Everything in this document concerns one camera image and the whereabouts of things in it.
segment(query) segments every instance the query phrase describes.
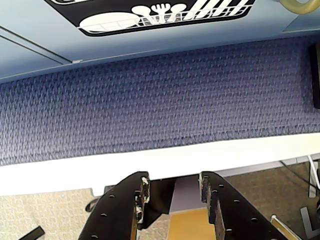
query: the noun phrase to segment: light blue cabinet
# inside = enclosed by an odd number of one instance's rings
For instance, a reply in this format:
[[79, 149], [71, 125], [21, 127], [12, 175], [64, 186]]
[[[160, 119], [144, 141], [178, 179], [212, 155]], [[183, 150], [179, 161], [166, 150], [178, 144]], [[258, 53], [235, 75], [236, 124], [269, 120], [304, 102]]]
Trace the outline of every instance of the light blue cabinet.
[[277, 37], [296, 17], [277, 1], [256, 0], [248, 15], [236, 20], [92, 37], [83, 34], [45, 0], [7, 0], [0, 9], [0, 26], [77, 61]]
[[[3, 27], [3, 31], [11, 31], [16, 38], [24, 39], [22, 41], [29, 44], [36, 53], [2, 39], [0, 79], [3, 76], [59, 65], [62, 65], [62, 68], [56, 68], [56, 71], [74, 68], [76, 63], [84, 66], [147, 55], [289, 37], [289, 33], [296, 32], [297, 29], [320, 29], [319, 9], [299, 16], [286, 10], [276, 0], [255, 0], [247, 15], [238, 19], [90, 36], [55, 10], [51, 1], [53, 0], [7, 0], [1, 3], [0, 35]], [[54, 1], [63, 3], [66, 0]], [[85, 1], [73, 4], [80, 6]]]
[[0, 35], [1, 78], [61, 66], [61, 63], [12, 42]]

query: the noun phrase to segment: black panel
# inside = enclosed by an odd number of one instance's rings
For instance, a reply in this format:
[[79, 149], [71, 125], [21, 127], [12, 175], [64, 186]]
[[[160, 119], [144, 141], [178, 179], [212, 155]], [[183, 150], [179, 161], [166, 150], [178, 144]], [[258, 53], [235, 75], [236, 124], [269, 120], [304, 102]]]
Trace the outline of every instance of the black panel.
[[[80, 1], [76, 3], [74, 0], [72, 1], [63, 1], [63, 0], [55, 0], [56, 2], [52, 0], [45, 0], [48, 4], [50, 4], [55, 10], [57, 10], [62, 16], [64, 16], [70, 23], [72, 23], [75, 27], [80, 26], [80, 22], [88, 17], [99, 15], [99, 14], [105, 14], [105, 13], [131, 13], [132, 14], [132, 8], [135, 6], [146, 6], [148, 8], [152, 8], [153, 5], [158, 4], [170, 4], [171, 7], [176, 4], [185, 4], [186, 9], [183, 10], [182, 16], [178, 13], [178, 19], [173, 22], [165, 22], [162, 24], [148, 24], [146, 22], [146, 19], [143, 21], [142, 19], [138, 22], [138, 24], [124, 28], [121, 30], [113, 30], [113, 31], [86, 31], [83, 29], [79, 29], [79, 31], [82, 31], [87, 36], [91, 37], [101, 37], [101, 36], [107, 36], [107, 35], [114, 35], [114, 34], [121, 34], [121, 33], [128, 33], [128, 32], [136, 32], [136, 31], [144, 31], [144, 30], [151, 30], [151, 29], [158, 29], [158, 28], [168, 28], [168, 27], [174, 27], [174, 26], [180, 26], [180, 25], [190, 25], [190, 24], [198, 24], [198, 23], [208, 23], [208, 22], [220, 22], [220, 21], [229, 21], [229, 20], [235, 20], [242, 18], [246, 16], [252, 5], [254, 4], [255, 0], [248, 0], [243, 7], [239, 7], [237, 9], [237, 14], [230, 16], [230, 13], [234, 9], [235, 6], [240, 4], [240, 0], [212, 0], [213, 3], [217, 2], [212, 8], [218, 8], [223, 2], [226, 1], [225, 4], [229, 7], [228, 9], [225, 8], [224, 11], [214, 17], [209, 18], [209, 14], [203, 16], [199, 19], [193, 19], [193, 20], [184, 20], [184, 17], [187, 15], [188, 11], [190, 11], [195, 3], [201, 0], [166, 0], [166, 1], [160, 1], [160, 0], [87, 0], [87, 1]], [[199, 14], [200, 10], [204, 9], [206, 7], [206, 4], [208, 4], [210, 0], [207, 0], [206, 2], [203, 1], [203, 4], [201, 4], [201, 7], [198, 9], [197, 14]], [[151, 10], [150, 16], [154, 17], [157, 16], [158, 13]], [[169, 18], [171, 15], [171, 10], [168, 10], [166, 13], [166, 19]]]
[[310, 46], [310, 64], [312, 75], [312, 91], [313, 91], [313, 105], [316, 109], [320, 109], [320, 76], [319, 76], [319, 61], [320, 54], [319, 42]]

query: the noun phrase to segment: utensil icon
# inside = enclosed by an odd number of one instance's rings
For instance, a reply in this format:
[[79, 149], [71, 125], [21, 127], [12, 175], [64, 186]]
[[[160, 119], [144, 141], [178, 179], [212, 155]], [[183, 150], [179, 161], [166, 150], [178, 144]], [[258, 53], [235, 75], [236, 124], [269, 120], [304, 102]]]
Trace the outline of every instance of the utensil icon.
[[209, 1], [203, 8], [203, 10], [201, 12], [199, 12], [199, 14], [195, 17], [195, 19], [202, 19], [205, 15], [207, 15], [211, 9], [213, 9], [217, 3], [219, 2], [219, 0], [211, 0]]
[[195, 18], [196, 13], [203, 7], [203, 5], [205, 5], [206, 2], [207, 0], [197, 0], [183, 20], [191, 20]]
[[216, 17], [216, 16], [219, 16], [224, 10], [226, 7], [228, 7], [228, 5], [232, 2], [232, 0], [224, 0], [220, 6], [218, 7], [217, 10], [215, 10], [215, 12], [212, 14], [212, 17]]
[[79, 27], [87, 32], [99, 33], [130, 28], [140, 22], [140, 17], [129, 12], [107, 12], [83, 19]]
[[150, 16], [150, 13], [151, 13], [151, 9], [147, 6], [143, 6], [143, 5], [140, 5], [140, 6], [134, 6], [131, 11], [134, 13], [134, 14], [137, 14], [137, 15], [142, 15], [143, 17], [145, 17], [146, 19], [148, 19], [148, 21], [151, 23], [151, 24], [158, 24], [157, 20], [154, 20], [151, 16]]
[[229, 14], [229, 16], [234, 16], [237, 14], [240, 9], [248, 2], [249, 0], [241, 0], [240, 3], [232, 10], [232, 12]]
[[169, 3], [166, 3], [166, 4], [161, 3], [161, 4], [151, 6], [152, 11], [159, 14], [159, 23], [160, 24], [166, 23], [165, 13], [170, 10], [170, 7], [171, 7], [171, 5]]
[[179, 3], [179, 4], [176, 4], [176, 5], [173, 5], [171, 7], [171, 9], [170, 9], [172, 14], [171, 14], [170, 18], [166, 22], [167, 23], [171, 23], [173, 20], [176, 20], [177, 13], [182, 12], [186, 8], [187, 8], [187, 5], [185, 5], [183, 3]]

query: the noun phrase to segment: yellow handle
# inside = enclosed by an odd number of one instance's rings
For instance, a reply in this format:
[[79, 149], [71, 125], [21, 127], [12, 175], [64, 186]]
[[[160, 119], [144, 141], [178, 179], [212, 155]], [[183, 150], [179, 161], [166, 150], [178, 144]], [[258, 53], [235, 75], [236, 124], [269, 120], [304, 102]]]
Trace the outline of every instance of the yellow handle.
[[280, 3], [294, 14], [308, 14], [320, 7], [320, 0], [309, 0], [300, 3], [297, 0], [280, 0]]

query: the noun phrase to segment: black bar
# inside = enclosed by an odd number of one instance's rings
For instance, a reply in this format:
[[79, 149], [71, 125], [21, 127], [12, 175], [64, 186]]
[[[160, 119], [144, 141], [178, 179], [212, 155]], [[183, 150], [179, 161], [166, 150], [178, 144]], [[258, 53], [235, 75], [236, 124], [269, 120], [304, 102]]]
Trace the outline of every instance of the black bar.
[[45, 235], [45, 231], [42, 229], [41, 226], [38, 226], [37, 228], [29, 232], [27, 235], [20, 238], [19, 240], [37, 240], [43, 235]]

